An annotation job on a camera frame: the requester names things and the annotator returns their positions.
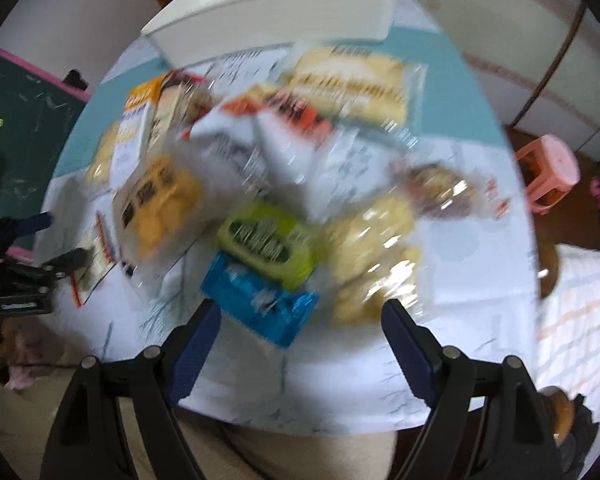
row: blue wrapper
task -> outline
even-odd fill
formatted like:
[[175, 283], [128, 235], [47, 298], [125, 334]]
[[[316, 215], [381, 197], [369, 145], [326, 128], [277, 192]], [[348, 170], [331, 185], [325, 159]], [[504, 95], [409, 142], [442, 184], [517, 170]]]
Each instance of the blue wrapper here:
[[318, 301], [314, 292], [287, 292], [226, 253], [218, 253], [202, 292], [264, 339], [288, 348]]

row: bolt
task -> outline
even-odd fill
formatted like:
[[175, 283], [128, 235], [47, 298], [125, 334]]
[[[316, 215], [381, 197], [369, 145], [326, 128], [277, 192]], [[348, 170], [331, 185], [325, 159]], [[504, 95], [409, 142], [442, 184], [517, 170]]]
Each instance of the bolt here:
[[519, 357], [516, 357], [515, 355], [507, 356], [507, 359], [505, 360], [505, 362], [511, 368], [522, 368], [522, 361], [520, 360]]
[[82, 361], [80, 361], [80, 366], [85, 369], [93, 368], [96, 364], [96, 358], [92, 355], [87, 355]]
[[158, 345], [151, 345], [142, 350], [145, 359], [155, 359], [160, 355], [161, 349]]
[[449, 359], [458, 359], [461, 352], [455, 346], [448, 345], [442, 349], [442, 353]]

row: dark green surface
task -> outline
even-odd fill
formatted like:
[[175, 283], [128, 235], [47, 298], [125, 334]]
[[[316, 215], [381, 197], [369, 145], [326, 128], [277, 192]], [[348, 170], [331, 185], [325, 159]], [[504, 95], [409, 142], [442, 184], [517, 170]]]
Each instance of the dark green surface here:
[[[84, 104], [0, 57], [0, 218], [40, 212], [46, 186]], [[30, 249], [32, 238], [18, 245]]]

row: white storage box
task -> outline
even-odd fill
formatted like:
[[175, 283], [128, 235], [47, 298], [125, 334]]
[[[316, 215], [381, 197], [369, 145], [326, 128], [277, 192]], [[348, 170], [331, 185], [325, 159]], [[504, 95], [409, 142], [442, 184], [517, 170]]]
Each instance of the white storage box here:
[[175, 68], [271, 44], [384, 40], [394, 0], [173, 0], [142, 34]]

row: stool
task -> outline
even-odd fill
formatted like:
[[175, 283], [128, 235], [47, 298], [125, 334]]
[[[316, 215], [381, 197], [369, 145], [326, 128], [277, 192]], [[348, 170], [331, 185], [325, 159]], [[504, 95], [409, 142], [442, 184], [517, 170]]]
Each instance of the stool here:
[[534, 178], [526, 185], [529, 207], [546, 214], [580, 181], [580, 168], [571, 149], [554, 135], [532, 140], [516, 152]]

